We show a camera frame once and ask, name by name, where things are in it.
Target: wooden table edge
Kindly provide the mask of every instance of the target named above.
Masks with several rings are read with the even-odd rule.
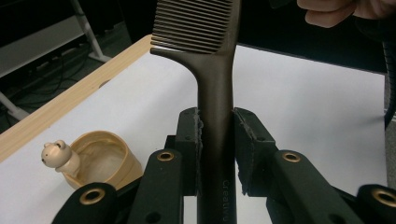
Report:
[[[149,51],[151,35],[146,35],[77,84],[64,91],[27,118],[0,134],[0,162],[50,127],[70,110],[97,91]]]

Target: finger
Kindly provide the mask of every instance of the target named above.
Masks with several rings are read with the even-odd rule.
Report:
[[[300,8],[312,11],[331,12],[349,5],[353,0],[297,0]]]
[[[312,25],[330,28],[352,15],[355,9],[356,4],[350,3],[346,7],[331,12],[308,10],[305,14],[305,21]]]

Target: metal grommet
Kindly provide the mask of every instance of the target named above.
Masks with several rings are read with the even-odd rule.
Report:
[[[172,152],[165,151],[158,154],[157,159],[159,161],[171,161],[174,157],[175,155]]]
[[[373,189],[373,197],[389,207],[396,207],[396,195],[382,189]]]
[[[283,153],[282,157],[285,161],[291,161],[291,162],[299,162],[301,160],[300,156],[291,152]]]
[[[84,205],[98,203],[105,197],[105,194],[103,189],[89,189],[79,197],[79,201]]]

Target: bear figurine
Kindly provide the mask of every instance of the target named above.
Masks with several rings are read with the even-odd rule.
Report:
[[[79,171],[79,155],[71,149],[64,141],[58,140],[54,143],[46,143],[41,152],[41,160],[56,172],[76,177]]]

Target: comb teeth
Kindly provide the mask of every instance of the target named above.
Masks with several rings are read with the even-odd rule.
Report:
[[[151,44],[215,53],[227,31],[231,9],[231,0],[159,0]]]

